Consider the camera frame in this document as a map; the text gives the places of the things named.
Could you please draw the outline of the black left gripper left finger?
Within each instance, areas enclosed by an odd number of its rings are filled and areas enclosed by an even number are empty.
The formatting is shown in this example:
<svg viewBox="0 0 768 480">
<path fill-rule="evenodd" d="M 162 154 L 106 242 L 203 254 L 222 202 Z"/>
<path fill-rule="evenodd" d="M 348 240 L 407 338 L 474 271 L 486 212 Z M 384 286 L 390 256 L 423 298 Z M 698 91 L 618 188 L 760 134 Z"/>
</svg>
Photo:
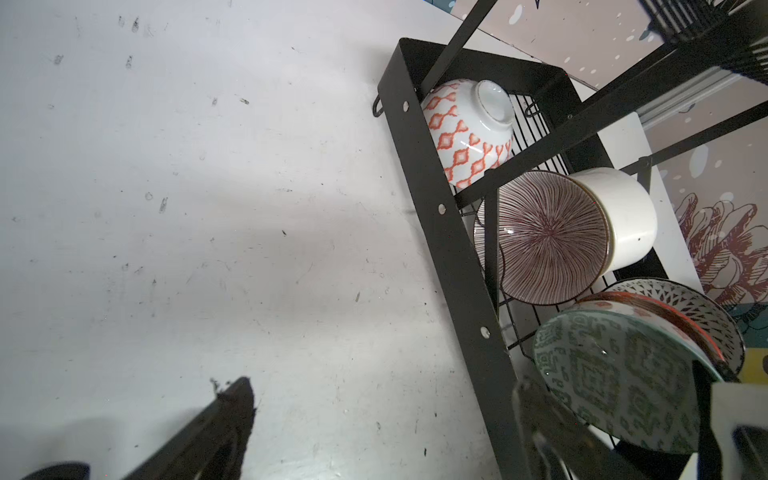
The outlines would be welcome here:
<svg viewBox="0 0 768 480">
<path fill-rule="evenodd" d="M 257 409 L 247 377 L 240 377 L 129 479 L 239 479 Z"/>
</svg>

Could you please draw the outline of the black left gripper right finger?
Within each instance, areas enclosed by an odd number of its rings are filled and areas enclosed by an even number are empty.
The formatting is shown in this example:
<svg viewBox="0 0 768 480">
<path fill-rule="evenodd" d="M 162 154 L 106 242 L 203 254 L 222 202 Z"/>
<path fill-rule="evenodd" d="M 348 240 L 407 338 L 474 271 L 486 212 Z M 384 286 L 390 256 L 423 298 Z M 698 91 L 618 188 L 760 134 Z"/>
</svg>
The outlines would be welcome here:
<svg viewBox="0 0 768 480">
<path fill-rule="evenodd" d="M 517 382 L 512 404 L 526 465 L 533 479 L 644 477 L 530 378 Z"/>
</svg>

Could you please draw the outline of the green geometric pattern bowl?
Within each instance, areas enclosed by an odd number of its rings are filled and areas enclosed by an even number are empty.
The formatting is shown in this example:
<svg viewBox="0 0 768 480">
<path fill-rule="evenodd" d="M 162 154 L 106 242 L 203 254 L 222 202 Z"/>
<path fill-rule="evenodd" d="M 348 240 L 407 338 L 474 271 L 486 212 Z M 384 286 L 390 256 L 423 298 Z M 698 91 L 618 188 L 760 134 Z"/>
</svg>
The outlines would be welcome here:
<svg viewBox="0 0 768 480">
<path fill-rule="evenodd" d="M 640 306 L 586 298 L 543 324 L 533 350 L 551 393 L 586 423 L 653 451 L 697 451 L 693 365 L 716 370 L 677 325 Z"/>
</svg>

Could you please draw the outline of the white maroon sunburst bowl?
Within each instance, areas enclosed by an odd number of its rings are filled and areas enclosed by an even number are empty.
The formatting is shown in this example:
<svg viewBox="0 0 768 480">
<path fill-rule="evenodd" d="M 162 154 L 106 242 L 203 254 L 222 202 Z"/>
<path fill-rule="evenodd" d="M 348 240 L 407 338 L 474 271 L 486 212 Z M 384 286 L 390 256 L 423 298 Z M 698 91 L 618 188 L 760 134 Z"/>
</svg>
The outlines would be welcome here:
<svg viewBox="0 0 768 480">
<path fill-rule="evenodd" d="M 734 374 L 745 363 L 746 345 L 736 321 L 706 295 L 681 283 L 644 277 L 614 282 L 608 292 L 627 292 L 658 300 L 696 322 L 720 349 Z"/>
</svg>

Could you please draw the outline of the pink ribbed bowl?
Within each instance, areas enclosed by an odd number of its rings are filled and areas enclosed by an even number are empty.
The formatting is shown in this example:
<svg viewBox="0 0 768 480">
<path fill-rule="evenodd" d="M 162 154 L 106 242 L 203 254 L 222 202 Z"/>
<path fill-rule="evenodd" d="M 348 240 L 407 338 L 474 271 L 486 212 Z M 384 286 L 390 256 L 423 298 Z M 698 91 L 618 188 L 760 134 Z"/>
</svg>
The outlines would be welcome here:
<svg viewBox="0 0 768 480">
<path fill-rule="evenodd" d="M 531 170 L 499 188 L 498 267 L 506 296 L 556 305 L 588 289 L 610 264 L 612 230 L 572 178 Z"/>
</svg>

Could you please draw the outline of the white ceramic bowl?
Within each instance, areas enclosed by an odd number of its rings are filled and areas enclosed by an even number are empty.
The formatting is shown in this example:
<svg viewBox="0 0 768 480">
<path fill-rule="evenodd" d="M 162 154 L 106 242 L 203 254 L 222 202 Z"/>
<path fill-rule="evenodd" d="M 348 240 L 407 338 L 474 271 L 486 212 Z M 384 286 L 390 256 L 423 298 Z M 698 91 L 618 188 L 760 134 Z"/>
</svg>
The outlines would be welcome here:
<svg viewBox="0 0 768 480">
<path fill-rule="evenodd" d="M 621 170 L 599 167 L 571 174 L 602 207 L 610 227 L 610 254 L 604 271 L 642 260 L 652 249 L 658 219 L 649 193 Z"/>
</svg>

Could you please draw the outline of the white red patterned bowl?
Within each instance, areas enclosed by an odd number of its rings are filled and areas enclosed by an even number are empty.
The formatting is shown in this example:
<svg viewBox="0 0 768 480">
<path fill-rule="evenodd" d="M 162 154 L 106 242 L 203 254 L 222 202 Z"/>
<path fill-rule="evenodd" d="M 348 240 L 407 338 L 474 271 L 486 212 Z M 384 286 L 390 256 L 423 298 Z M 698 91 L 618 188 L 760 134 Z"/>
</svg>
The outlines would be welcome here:
<svg viewBox="0 0 768 480">
<path fill-rule="evenodd" d="M 456 189 L 513 156 L 515 110 L 495 82 L 447 81 L 426 95 L 421 108 L 444 174 Z"/>
</svg>

